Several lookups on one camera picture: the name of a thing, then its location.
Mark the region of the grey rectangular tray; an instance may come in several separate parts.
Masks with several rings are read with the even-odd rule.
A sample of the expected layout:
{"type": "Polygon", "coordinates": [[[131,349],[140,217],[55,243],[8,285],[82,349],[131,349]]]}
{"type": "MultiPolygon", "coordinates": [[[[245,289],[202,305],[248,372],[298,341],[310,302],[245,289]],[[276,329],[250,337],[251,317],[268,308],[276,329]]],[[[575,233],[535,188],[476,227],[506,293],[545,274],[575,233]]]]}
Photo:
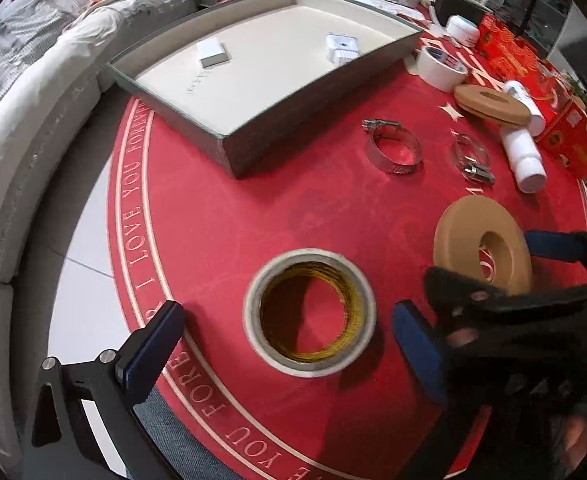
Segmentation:
{"type": "Polygon", "coordinates": [[[108,70],[196,148],[239,177],[282,136],[412,53],[418,26],[354,0],[231,0],[161,28],[108,70]],[[352,36],[342,66],[325,36],[352,36]],[[218,38],[230,60],[203,68],[196,44],[218,38]]]}

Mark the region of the yellow-core tape roll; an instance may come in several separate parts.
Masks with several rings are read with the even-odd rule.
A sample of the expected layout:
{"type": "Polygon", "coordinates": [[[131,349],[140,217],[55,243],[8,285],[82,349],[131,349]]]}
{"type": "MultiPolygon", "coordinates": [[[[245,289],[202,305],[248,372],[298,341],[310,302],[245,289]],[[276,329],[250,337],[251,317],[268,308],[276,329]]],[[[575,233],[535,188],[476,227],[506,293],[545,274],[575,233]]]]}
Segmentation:
{"type": "Polygon", "coordinates": [[[320,378],[352,364],[373,338],[373,289],[344,256],[317,248],[285,252],[252,279],[244,299],[244,330],[269,366],[320,378]]]}

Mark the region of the white power plug adapter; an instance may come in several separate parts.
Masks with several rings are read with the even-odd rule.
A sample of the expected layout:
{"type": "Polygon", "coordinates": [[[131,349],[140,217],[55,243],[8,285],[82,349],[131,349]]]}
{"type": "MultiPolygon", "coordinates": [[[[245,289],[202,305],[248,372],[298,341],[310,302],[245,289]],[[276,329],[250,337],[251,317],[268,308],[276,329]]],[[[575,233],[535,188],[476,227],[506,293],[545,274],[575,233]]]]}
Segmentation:
{"type": "Polygon", "coordinates": [[[352,36],[327,34],[325,36],[325,54],[327,60],[335,66],[350,63],[361,55],[359,41],[352,36]]]}

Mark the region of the small white box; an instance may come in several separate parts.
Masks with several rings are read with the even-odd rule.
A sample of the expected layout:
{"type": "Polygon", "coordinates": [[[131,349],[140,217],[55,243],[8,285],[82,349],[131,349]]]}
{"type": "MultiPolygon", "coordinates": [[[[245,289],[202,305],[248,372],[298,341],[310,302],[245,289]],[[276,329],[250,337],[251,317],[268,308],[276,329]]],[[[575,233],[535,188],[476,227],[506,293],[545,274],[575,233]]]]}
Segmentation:
{"type": "Polygon", "coordinates": [[[200,40],[196,44],[196,52],[203,68],[210,68],[230,60],[224,44],[216,37],[200,40]]]}

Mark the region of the white tape roll blue print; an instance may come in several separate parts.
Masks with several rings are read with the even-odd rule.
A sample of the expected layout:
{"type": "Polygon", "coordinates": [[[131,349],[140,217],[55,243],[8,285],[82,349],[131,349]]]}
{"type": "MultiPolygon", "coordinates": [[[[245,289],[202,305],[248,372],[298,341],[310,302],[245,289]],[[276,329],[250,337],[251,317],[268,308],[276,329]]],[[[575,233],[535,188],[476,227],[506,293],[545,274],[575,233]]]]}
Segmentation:
{"type": "Polygon", "coordinates": [[[417,58],[418,77],[429,86],[451,93],[464,84],[467,67],[453,55],[436,47],[422,47],[417,58]]]}

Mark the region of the white pill bottle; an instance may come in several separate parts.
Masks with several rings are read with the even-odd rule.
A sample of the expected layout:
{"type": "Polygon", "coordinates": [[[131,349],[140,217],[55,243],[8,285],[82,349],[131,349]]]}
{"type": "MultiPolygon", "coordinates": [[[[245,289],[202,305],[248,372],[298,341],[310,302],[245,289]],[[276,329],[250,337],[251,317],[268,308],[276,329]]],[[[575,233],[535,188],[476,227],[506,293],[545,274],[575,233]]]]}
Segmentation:
{"type": "Polygon", "coordinates": [[[531,136],[535,138],[542,134],[546,127],[545,118],[529,95],[525,86],[517,80],[509,80],[505,82],[503,91],[517,101],[522,102],[522,104],[529,110],[530,120],[528,123],[528,132],[531,136]]]}

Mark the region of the black box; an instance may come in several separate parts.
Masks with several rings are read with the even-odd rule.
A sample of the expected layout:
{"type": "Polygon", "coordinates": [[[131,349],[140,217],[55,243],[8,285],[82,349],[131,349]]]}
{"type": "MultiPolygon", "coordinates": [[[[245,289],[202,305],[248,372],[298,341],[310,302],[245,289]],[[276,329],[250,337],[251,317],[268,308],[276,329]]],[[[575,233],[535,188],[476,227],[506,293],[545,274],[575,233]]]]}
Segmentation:
{"type": "Polygon", "coordinates": [[[433,0],[435,20],[441,26],[445,26],[449,18],[459,15],[466,18],[472,24],[479,26],[485,14],[493,14],[494,11],[475,0],[433,0]]]}

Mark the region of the white crumpled paper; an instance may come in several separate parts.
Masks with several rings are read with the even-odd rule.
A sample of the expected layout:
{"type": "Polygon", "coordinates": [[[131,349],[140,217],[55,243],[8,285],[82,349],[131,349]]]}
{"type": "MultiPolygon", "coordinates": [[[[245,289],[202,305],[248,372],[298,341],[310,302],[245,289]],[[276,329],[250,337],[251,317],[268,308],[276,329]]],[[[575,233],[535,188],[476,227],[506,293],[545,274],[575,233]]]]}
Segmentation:
{"type": "Polygon", "coordinates": [[[429,23],[429,18],[426,18],[423,13],[418,11],[417,9],[410,8],[409,6],[403,6],[403,4],[395,3],[388,0],[354,0],[359,3],[366,4],[367,6],[371,6],[372,8],[382,10],[383,12],[402,16],[402,18],[408,18],[409,20],[413,20],[415,22],[420,23],[429,23]]]}

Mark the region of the red cardboard box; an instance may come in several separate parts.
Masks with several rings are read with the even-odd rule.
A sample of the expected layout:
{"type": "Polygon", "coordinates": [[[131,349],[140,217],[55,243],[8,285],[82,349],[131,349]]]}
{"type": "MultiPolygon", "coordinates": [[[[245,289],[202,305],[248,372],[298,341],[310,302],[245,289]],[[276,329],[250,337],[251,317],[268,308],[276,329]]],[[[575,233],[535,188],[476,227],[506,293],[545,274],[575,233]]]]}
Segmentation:
{"type": "Polygon", "coordinates": [[[540,110],[545,128],[535,142],[558,158],[587,186],[587,107],[555,66],[542,60],[531,44],[487,13],[479,24],[477,50],[501,81],[523,85],[540,110]]]}

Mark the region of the white bottle yellow label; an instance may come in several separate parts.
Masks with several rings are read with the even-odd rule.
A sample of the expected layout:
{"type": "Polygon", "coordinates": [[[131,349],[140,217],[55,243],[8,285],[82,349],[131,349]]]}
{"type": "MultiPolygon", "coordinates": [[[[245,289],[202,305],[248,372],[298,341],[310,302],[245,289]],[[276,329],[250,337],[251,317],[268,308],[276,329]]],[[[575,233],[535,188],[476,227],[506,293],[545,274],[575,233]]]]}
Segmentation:
{"type": "Polygon", "coordinates": [[[519,190],[525,194],[542,191],[547,174],[529,130],[503,126],[499,134],[519,190]]]}

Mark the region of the steel hose clamp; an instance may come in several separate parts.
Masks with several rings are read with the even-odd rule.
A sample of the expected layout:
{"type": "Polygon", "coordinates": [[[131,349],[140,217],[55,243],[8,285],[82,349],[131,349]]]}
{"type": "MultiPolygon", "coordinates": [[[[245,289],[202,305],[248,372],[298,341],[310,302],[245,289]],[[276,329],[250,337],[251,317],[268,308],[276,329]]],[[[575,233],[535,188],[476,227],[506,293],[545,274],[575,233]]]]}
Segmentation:
{"type": "Polygon", "coordinates": [[[484,145],[465,133],[453,131],[452,136],[451,159],[461,175],[469,182],[492,186],[495,177],[484,145]]]}
{"type": "Polygon", "coordinates": [[[391,176],[415,174],[423,166],[423,148],[414,134],[400,124],[383,119],[364,119],[367,140],[364,153],[378,170],[391,176]]]}

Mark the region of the red round table mat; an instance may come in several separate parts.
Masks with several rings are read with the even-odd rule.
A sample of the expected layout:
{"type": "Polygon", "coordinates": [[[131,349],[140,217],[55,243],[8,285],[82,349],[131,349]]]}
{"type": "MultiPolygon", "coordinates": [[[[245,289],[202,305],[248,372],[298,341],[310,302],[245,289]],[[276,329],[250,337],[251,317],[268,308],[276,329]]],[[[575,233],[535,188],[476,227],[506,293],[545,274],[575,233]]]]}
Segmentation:
{"type": "Polygon", "coordinates": [[[583,186],[555,159],[547,185],[520,192],[497,130],[400,62],[310,115],[239,177],[141,99],[122,117],[109,192],[111,262],[131,328],[168,299],[186,332],[158,389],[181,429],[220,471],[246,479],[391,479],[438,416],[413,382],[390,316],[425,304],[421,276],[446,207],[475,189],[450,157],[452,132],[478,139],[496,181],[489,196],[524,229],[587,229],[583,186]],[[400,122],[423,148],[415,174],[391,176],[364,153],[364,119],[400,122]],[[345,370],[298,378],[251,348],[243,300],[272,258],[336,252],[363,272],[377,304],[373,338],[345,370]]]}

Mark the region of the white cream jar teal lid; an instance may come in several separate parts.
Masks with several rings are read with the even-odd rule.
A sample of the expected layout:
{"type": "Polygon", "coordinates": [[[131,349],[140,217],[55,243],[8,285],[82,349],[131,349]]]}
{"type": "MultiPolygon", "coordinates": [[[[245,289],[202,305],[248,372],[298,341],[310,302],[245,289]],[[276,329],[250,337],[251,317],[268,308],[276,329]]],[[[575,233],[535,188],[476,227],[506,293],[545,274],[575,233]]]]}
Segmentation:
{"type": "Polygon", "coordinates": [[[479,27],[461,15],[450,16],[446,22],[445,30],[451,38],[469,49],[476,47],[480,37],[479,27]]]}

